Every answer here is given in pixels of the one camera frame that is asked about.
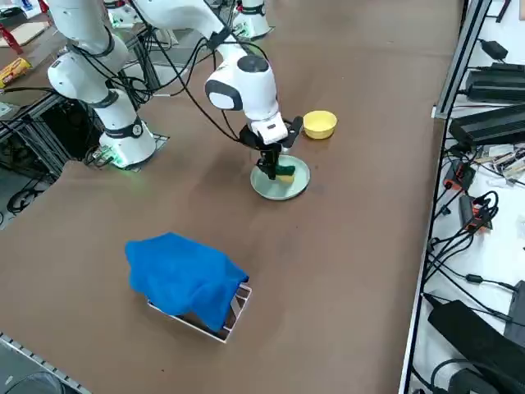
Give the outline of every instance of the yellow bowl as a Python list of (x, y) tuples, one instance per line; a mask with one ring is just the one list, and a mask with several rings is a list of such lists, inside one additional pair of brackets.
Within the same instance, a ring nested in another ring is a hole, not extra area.
[(304, 115), (304, 132), (315, 140), (324, 140), (334, 134), (337, 117), (328, 111), (312, 111)]

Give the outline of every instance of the table surface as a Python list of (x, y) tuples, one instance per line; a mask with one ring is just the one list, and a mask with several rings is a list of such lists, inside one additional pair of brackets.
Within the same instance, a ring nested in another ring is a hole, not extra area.
[[(186, 97), (154, 98), (140, 115), (171, 139), (142, 172), (69, 163), (0, 238), (2, 331), (92, 392), (399, 385), (441, 140), (429, 114), (459, 6), (276, 0), (268, 18), (283, 114), (339, 118), (330, 140), (303, 137), (292, 151), (312, 171), (301, 196), (260, 198), (249, 184), (255, 152)], [(211, 70), (201, 63), (192, 80), (202, 103)], [(227, 345), (129, 288), (126, 241), (166, 231), (226, 252), (250, 275), (253, 298)]]

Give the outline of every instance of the green plate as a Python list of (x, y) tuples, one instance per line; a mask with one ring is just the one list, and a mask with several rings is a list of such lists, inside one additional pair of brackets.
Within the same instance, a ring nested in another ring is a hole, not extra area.
[(292, 183), (286, 183), (278, 179), (272, 181), (257, 167), (254, 167), (252, 170), (250, 176), (252, 187), (265, 199), (292, 199), (306, 189), (310, 182), (310, 169), (303, 160), (294, 156), (281, 155), (279, 164), (281, 166), (295, 166), (295, 178)]

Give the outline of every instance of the black power adapter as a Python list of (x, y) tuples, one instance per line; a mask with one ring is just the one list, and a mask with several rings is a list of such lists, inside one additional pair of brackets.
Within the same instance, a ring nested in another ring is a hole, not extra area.
[(492, 57), (494, 60), (505, 59), (509, 54), (509, 51), (503, 48), (496, 41), (485, 41), (484, 39), (479, 39), (479, 42), (482, 43), (483, 52)]

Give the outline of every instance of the yellow object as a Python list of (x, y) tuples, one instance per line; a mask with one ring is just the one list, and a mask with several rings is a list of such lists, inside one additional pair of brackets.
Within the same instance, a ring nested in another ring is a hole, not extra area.
[(25, 59), (18, 57), (0, 71), (0, 89), (5, 88), (15, 78), (23, 76), (30, 68), (31, 65)]
[(276, 178), (284, 183), (292, 183), (295, 179), (295, 175), (277, 175)]
[(315, 140), (324, 140), (334, 134), (337, 117), (328, 111), (312, 111), (304, 116), (304, 132)]

